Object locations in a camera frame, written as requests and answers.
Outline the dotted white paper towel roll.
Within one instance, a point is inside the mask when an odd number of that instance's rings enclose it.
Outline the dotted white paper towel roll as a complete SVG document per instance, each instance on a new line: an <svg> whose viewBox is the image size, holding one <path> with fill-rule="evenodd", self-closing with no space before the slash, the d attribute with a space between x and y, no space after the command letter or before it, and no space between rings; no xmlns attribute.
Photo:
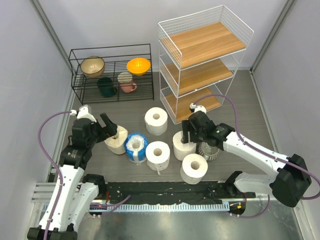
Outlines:
<svg viewBox="0 0 320 240"><path fill-rule="evenodd" d="M198 184L208 171L208 163L204 157L192 153L187 155L180 168L180 175L184 182L190 185Z"/></svg>

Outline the cream squashed paper towel roll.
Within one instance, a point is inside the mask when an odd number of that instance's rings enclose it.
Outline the cream squashed paper towel roll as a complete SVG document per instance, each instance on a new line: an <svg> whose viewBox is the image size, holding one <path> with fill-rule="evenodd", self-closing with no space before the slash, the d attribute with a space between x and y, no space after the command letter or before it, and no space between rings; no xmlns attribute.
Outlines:
<svg viewBox="0 0 320 240"><path fill-rule="evenodd" d="M104 143L107 148L116 155L122 155L125 151L125 141L128 137L128 130L120 125L117 126L116 136L107 138Z"/></svg>

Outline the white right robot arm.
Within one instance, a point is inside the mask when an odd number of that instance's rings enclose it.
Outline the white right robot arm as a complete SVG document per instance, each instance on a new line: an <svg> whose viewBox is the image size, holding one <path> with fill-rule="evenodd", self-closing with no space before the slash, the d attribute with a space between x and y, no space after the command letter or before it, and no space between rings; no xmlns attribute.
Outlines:
<svg viewBox="0 0 320 240"><path fill-rule="evenodd" d="M194 112L182 121L183 143L206 143L210 147L234 154L261 169L263 174L234 172L226 184L226 193L233 198L242 193L254 192L273 195L287 207L295 207L312 183L306 173L305 160L269 150L225 124L214 124L206 113Z"/></svg>

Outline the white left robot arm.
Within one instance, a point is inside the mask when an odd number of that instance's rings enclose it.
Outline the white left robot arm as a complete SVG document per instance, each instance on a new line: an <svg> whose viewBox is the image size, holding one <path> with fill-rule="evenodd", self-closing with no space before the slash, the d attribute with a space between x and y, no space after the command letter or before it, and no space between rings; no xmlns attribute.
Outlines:
<svg viewBox="0 0 320 240"><path fill-rule="evenodd" d="M90 113L75 111L74 114L77 119L68 144L60 154L59 163L53 163L58 174L54 191L39 225L28 230L29 240L76 240L90 203L106 195L104 177L84 176L84 172L95 144L116 136L118 126L105 113L100 114L104 127Z"/></svg>

